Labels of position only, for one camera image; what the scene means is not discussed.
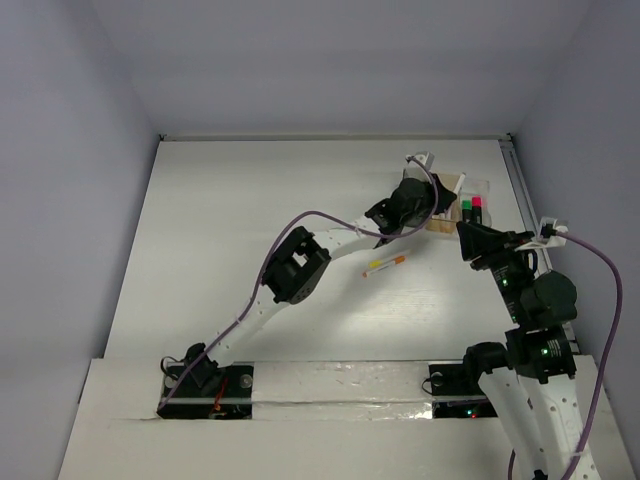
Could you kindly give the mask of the black pink highlighter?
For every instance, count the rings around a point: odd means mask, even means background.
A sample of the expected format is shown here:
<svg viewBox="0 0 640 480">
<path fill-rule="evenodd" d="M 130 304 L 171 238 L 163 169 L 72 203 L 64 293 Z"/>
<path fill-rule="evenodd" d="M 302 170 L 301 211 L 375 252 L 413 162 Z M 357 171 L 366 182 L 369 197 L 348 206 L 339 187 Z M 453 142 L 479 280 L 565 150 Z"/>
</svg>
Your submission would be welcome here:
<svg viewBox="0 0 640 480">
<path fill-rule="evenodd" d="M 474 196 L 471 200 L 473 209 L 473 222 L 483 223 L 483 199 L 481 196 Z"/>
</svg>

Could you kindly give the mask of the pink white marker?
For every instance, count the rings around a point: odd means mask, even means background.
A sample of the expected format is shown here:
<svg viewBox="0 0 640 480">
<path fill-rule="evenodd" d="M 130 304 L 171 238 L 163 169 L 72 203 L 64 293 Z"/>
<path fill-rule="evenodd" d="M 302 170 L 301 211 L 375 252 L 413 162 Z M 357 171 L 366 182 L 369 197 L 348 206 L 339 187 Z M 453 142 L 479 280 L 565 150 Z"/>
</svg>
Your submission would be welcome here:
<svg viewBox="0 0 640 480">
<path fill-rule="evenodd" d="M 457 183 L 456 183 L 456 185 L 455 185 L 455 187 L 454 187 L 454 189 L 453 189 L 453 192 L 454 192 L 456 195 L 458 195 L 458 194 L 460 193 L 461 188 L 462 188 L 462 186 L 463 186 L 463 184 L 464 184 L 465 179 L 466 179 L 466 174 L 465 174 L 465 173 L 461 173 L 461 174 L 459 175 L 458 180 L 457 180 Z"/>
</svg>

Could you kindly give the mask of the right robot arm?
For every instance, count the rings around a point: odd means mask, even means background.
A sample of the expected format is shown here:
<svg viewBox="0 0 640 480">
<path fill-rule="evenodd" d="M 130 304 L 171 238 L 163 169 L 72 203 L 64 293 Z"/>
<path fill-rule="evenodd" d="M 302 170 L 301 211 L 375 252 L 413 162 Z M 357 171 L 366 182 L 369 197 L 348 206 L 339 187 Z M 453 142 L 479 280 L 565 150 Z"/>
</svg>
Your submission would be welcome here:
<svg viewBox="0 0 640 480">
<path fill-rule="evenodd" d="M 490 401 L 521 478 L 599 478 L 588 447 L 592 421 L 580 413 L 577 366 L 565 331 L 577 316 L 577 290 L 557 271 L 536 273 L 529 261 L 537 249 L 564 245 L 567 227 L 545 218 L 537 232 L 500 232 L 464 221 L 456 228 L 463 260 L 491 273 L 514 324 L 504 343 L 466 350 L 462 384 Z"/>
</svg>

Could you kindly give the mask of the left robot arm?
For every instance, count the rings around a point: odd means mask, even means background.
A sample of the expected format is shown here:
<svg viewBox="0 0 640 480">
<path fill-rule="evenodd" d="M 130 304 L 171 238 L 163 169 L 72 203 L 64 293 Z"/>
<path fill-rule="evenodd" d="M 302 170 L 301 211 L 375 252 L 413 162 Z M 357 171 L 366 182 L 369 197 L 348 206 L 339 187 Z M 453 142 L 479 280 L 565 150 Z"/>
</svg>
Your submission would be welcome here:
<svg viewBox="0 0 640 480">
<path fill-rule="evenodd" d="M 198 394 L 215 392 L 222 369 L 234 362 L 236 352 L 277 313 L 307 299 L 331 262 L 412 235 L 456 200 L 456 193 L 437 175 L 429 174 L 425 180 L 409 177 L 401 180 L 390 197 L 352 222 L 317 211 L 317 216 L 338 226 L 321 232 L 303 226 L 289 228 L 269 250 L 247 306 L 210 344 L 189 348 L 180 378 Z"/>
</svg>

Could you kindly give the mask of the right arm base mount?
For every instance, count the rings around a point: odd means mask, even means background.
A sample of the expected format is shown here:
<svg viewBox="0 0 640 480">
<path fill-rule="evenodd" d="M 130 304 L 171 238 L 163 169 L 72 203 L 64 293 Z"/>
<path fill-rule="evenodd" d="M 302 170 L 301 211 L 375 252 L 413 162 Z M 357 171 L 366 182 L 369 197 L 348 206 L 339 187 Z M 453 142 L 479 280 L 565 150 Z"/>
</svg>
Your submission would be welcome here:
<svg viewBox="0 0 640 480">
<path fill-rule="evenodd" d="M 479 386 L 482 373 L 507 367 L 507 350 L 497 342 L 468 347 L 460 362 L 431 363 L 421 384 L 432 398 L 435 419 L 496 418 L 497 413 Z"/>
</svg>

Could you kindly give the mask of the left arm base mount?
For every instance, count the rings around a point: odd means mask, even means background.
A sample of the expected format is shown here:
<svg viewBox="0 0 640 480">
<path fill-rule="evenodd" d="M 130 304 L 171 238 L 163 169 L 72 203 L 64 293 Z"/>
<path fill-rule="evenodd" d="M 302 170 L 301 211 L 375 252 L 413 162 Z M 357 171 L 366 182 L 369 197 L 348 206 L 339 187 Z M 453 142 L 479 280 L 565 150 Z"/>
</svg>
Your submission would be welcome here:
<svg viewBox="0 0 640 480">
<path fill-rule="evenodd" d="M 204 349 L 204 343 L 197 343 L 181 360 L 171 356 L 161 359 L 163 387 L 157 415 L 171 420 L 251 419 L 253 364 L 220 368 L 215 361 L 205 357 L 182 382 L 178 382 L 190 361 Z"/>
</svg>

